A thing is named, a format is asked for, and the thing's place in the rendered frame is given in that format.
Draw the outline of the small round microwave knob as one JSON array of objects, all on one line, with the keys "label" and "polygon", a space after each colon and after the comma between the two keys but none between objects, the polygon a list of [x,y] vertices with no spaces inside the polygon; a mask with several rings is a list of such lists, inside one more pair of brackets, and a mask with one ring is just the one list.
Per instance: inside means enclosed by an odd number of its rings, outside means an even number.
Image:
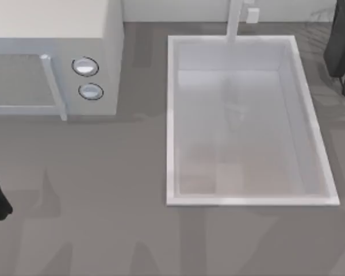
[{"label": "small round microwave knob", "polygon": [[104,90],[96,83],[87,83],[78,87],[78,94],[85,100],[97,101],[104,96]]}]

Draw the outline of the pale microwave oven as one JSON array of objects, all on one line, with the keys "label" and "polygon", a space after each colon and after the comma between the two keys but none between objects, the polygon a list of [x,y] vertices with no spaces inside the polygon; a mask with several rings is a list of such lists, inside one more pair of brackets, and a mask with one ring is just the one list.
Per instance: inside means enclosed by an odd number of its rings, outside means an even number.
[{"label": "pale microwave oven", "polygon": [[[47,54],[71,116],[113,116],[121,75],[124,27],[121,0],[0,0],[0,116],[55,116],[42,62]],[[90,57],[91,77],[72,61]],[[78,87],[96,83],[104,95],[88,101]]]}]

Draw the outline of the white wall socket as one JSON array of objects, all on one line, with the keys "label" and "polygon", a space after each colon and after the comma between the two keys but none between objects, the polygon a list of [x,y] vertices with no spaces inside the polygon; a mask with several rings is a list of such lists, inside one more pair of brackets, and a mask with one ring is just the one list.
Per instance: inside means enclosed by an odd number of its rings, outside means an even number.
[{"label": "white wall socket", "polygon": [[260,15],[260,8],[257,7],[249,7],[247,9],[247,24],[256,24],[259,22],[259,15]]}]

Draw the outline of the large round microwave knob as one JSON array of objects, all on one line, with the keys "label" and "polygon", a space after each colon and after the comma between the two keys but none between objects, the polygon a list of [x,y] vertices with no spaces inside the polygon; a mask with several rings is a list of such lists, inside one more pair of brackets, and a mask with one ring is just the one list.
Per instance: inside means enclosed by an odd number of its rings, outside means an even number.
[{"label": "large round microwave knob", "polygon": [[98,73],[98,63],[90,57],[80,57],[72,61],[71,67],[73,71],[83,77],[91,77]]}]

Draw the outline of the tall white tap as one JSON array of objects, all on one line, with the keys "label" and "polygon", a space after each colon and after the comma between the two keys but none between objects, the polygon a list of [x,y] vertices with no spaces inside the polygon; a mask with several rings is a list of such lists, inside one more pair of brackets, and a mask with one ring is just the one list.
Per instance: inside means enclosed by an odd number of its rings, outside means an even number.
[{"label": "tall white tap", "polygon": [[227,22],[227,42],[233,43],[237,36],[243,0],[230,0]]}]

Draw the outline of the white sink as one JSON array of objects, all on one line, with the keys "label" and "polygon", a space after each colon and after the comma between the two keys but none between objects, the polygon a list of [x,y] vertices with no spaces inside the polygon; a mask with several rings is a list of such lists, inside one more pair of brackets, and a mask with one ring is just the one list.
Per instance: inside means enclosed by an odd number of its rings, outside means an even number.
[{"label": "white sink", "polygon": [[169,36],[166,204],[338,206],[291,35]]}]

